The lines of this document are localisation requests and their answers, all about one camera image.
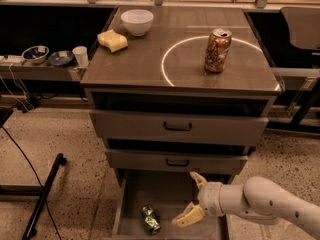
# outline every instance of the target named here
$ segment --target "cabinet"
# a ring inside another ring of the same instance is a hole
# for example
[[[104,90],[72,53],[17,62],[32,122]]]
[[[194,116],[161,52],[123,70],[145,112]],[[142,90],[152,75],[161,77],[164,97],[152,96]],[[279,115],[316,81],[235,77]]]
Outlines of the cabinet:
[[[129,8],[118,8],[110,25],[127,37],[128,48],[112,54],[99,47],[81,81],[94,106],[95,131],[123,189],[113,237],[148,239],[140,209],[151,203],[163,223],[159,239],[228,239],[225,218],[185,229],[170,221],[196,201],[190,171],[230,183],[242,170],[266,127],[279,84],[242,10],[150,7],[150,32],[133,37],[120,23]],[[233,33],[221,74],[203,69],[215,27]]]

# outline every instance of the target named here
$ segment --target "concrete floor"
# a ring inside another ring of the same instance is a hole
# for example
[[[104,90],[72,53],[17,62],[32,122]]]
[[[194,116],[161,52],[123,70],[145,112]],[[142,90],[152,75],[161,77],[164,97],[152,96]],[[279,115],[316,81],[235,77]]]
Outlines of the concrete floor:
[[[105,240],[111,236],[120,188],[96,137],[88,110],[38,108],[15,111],[4,127],[23,149],[45,183],[58,153],[68,162],[58,171],[48,204],[64,240]],[[250,176],[267,177],[297,196],[320,206],[319,135],[266,130],[234,184]],[[0,130],[0,184],[37,185],[25,158]],[[0,239],[21,239],[34,198],[1,197]],[[231,217],[234,240],[313,239],[281,220],[275,226]],[[58,239],[44,208],[33,239]]]

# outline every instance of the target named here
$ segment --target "white cup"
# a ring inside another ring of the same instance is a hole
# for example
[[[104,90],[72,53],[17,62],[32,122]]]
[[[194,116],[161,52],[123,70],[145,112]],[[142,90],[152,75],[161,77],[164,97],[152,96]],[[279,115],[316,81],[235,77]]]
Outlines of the white cup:
[[[77,46],[72,52],[80,67],[87,67],[89,65],[87,48],[85,46]]]

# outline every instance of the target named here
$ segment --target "white robotic arm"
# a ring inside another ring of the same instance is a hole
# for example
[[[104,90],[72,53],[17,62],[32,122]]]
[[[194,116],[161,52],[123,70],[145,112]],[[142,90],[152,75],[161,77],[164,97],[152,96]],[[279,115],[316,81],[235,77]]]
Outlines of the white robotic arm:
[[[259,224],[274,225],[279,218],[290,221],[316,239],[320,239],[320,207],[306,202],[276,183],[251,177],[243,185],[207,182],[196,172],[190,173],[199,188],[199,204],[190,203],[173,219],[185,227],[209,216],[234,214]]]

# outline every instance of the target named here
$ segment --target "green can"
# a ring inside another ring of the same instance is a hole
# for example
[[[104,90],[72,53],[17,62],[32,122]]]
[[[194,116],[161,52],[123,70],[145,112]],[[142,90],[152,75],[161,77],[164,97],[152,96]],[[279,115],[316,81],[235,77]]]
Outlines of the green can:
[[[151,204],[147,204],[141,209],[141,216],[143,218],[145,229],[152,235],[157,234],[161,229],[159,216]]]

